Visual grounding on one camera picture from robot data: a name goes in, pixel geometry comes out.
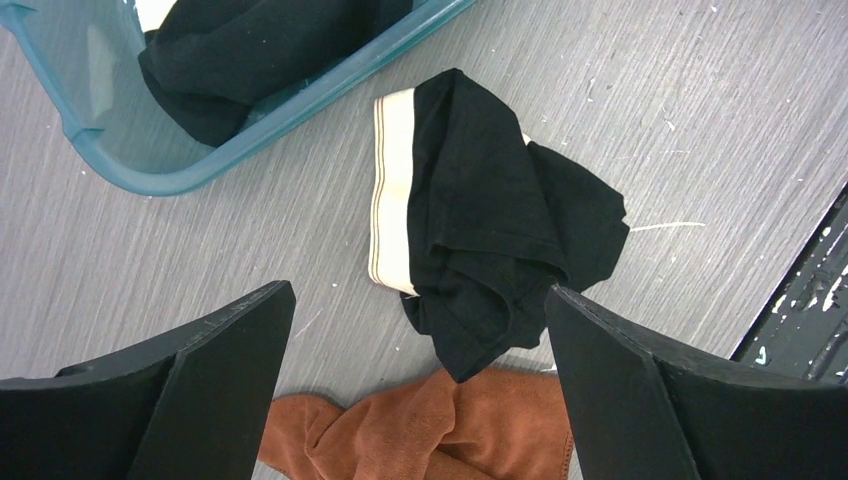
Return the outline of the black underwear beige waistband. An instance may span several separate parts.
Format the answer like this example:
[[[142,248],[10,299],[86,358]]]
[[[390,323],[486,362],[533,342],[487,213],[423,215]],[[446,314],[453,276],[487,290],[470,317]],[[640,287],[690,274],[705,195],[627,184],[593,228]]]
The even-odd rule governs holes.
[[[538,346],[551,286],[611,277],[623,196],[461,70],[379,97],[373,120],[368,275],[398,292],[454,381]]]

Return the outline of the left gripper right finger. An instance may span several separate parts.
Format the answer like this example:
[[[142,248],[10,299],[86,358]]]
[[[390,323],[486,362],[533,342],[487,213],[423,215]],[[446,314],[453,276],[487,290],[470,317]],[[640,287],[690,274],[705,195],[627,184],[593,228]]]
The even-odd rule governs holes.
[[[758,370],[562,286],[545,301],[587,479],[843,479],[847,389]]]

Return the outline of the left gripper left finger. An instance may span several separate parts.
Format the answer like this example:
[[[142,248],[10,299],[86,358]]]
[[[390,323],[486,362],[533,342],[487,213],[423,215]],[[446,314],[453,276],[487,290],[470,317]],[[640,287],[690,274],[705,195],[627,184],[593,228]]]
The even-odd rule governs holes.
[[[248,479],[296,297],[273,281],[50,378],[1,383],[5,479]]]

